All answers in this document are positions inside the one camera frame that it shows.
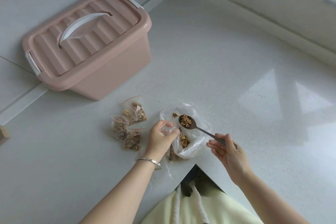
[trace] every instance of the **plastic storage bin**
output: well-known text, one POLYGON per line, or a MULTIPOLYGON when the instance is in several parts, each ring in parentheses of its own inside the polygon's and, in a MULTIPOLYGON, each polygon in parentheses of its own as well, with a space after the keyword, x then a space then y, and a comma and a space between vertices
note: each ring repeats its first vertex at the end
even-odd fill
POLYGON ((134 0, 82 0, 28 33, 23 49, 50 89, 100 100, 150 62, 151 26, 134 0))

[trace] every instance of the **spoon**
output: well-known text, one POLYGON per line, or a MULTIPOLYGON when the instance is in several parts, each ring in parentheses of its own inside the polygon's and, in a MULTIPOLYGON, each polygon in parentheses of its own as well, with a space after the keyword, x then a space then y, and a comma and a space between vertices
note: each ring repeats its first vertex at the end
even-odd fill
MULTIPOLYGON (((196 125, 196 121, 195 121, 192 117, 188 116, 188 118, 191 120, 191 125, 190 125, 189 128, 186 128, 185 126, 183 126, 184 128, 186 128, 186 129, 190 129, 190 130, 197 128, 198 130, 202 131, 203 133, 206 133, 208 136, 211 136, 211 137, 212 137, 213 139, 215 139, 216 141, 220 142, 220 143, 226 148, 226 143, 225 143, 225 140, 224 140, 224 139, 215 137, 213 134, 210 134, 209 132, 207 132, 207 131, 205 131, 205 130, 199 128, 199 127, 196 125)), ((180 124, 181 124, 181 120, 182 120, 182 115, 179 116, 179 118, 178 118, 178 121, 179 121, 180 124)))

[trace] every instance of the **wooden block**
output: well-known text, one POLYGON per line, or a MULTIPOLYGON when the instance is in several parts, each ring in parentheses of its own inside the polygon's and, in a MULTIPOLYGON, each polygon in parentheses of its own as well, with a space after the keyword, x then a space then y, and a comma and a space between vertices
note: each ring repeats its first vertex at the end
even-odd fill
POLYGON ((0 145, 6 142, 11 136, 4 126, 0 126, 0 145))

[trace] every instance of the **storage box lid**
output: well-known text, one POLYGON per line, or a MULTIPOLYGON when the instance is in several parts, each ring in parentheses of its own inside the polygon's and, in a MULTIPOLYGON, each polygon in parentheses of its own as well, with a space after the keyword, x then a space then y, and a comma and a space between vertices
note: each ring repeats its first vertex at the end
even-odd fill
POLYGON ((38 77, 51 88, 64 90, 111 60, 150 26, 148 14, 134 0, 83 0, 29 33, 23 48, 38 77), (96 59, 100 65, 87 67, 96 59), (70 77, 71 85, 58 85, 69 83, 70 77))

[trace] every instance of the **silver bracelet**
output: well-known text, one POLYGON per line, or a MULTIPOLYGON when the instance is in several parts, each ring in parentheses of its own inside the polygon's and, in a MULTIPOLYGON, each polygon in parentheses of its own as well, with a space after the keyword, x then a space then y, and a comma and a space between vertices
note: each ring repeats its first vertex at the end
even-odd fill
POLYGON ((140 158, 138 158, 137 159, 137 161, 138 160, 146 160, 146 161, 150 161, 150 162, 152 162, 152 163, 154 163, 154 164, 156 164, 158 167, 156 167, 155 168, 155 170, 160 170, 161 169, 161 164, 159 163, 159 162, 156 162, 155 160, 153 160, 153 159, 150 159, 150 158, 142 158, 142 157, 140 157, 140 158))

